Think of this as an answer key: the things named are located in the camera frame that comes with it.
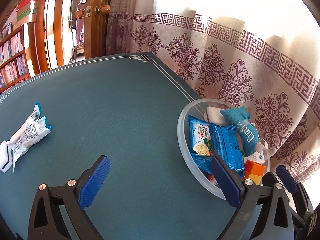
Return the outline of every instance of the greek key pattern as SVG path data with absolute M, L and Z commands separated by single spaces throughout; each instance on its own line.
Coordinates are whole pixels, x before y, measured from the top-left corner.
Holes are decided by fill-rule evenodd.
M 3 102 L 3 100 L 4 100 L 8 95 L 10 95 L 10 92 L 7 92 L 7 93 L 5 93 L 5 94 L 3 94 L 3 95 L 0 96 L 0 105 L 1 105 L 1 103 Z
M 310 107 L 320 120 L 320 88 L 316 87 L 316 92 L 311 100 Z
M 311 102 L 317 89 L 318 81 L 293 59 L 248 31 L 239 32 L 217 24 L 211 18 L 204 20 L 203 16 L 199 14 L 190 18 L 170 13 L 155 13 L 152 15 L 111 13 L 109 18 L 171 25 L 205 33 L 263 62 L 276 72 L 307 104 Z
M 137 60 L 142 60 L 143 62 L 148 62 L 148 61 L 150 61 L 150 56 L 149 55 L 135 55 L 135 56 L 129 56 L 129 59 L 137 59 Z

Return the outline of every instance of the curtain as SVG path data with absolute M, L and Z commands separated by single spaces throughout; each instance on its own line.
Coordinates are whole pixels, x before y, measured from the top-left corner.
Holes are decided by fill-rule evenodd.
M 320 28 L 301 0 L 111 0 L 107 55 L 151 51 L 202 98 L 245 106 L 271 170 L 320 166 Z

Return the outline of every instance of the blue gripper pad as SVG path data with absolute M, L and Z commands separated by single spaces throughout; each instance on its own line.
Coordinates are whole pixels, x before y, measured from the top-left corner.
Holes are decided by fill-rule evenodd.
M 78 203 L 82 210 L 91 206 L 109 171 L 110 160 L 108 157 L 101 155 L 95 164 L 80 176 L 76 191 L 79 199 Z
M 211 172 L 219 184 L 219 187 L 221 188 L 229 205 L 238 209 L 241 206 L 242 192 L 244 192 L 244 186 L 241 183 L 242 178 L 240 178 L 240 175 L 236 171 L 229 167 L 224 167 L 222 162 L 224 161 L 220 156 L 213 156 L 210 161 Z M 236 181 L 231 178 L 226 169 L 229 169 L 229 172 L 234 171 L 236 173 L 232 174 L 233 177 L 236 176 Z
M 276 168 L 276 174 L 290 193 L 296 194 L 298 192 L 297 182 L 283 164 Z

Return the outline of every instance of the wooden door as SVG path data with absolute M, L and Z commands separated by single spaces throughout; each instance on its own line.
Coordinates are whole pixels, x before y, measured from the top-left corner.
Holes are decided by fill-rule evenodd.
M 106 54 L 106 34 L 111 0 L 87 0 L 84 14 L 84 56 Z

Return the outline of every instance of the bookshelf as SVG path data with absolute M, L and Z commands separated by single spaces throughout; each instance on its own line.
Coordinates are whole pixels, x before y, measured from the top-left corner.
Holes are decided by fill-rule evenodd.
M 23 24 L 0 41 L 0 93 L 40 73 L 34 23 Z

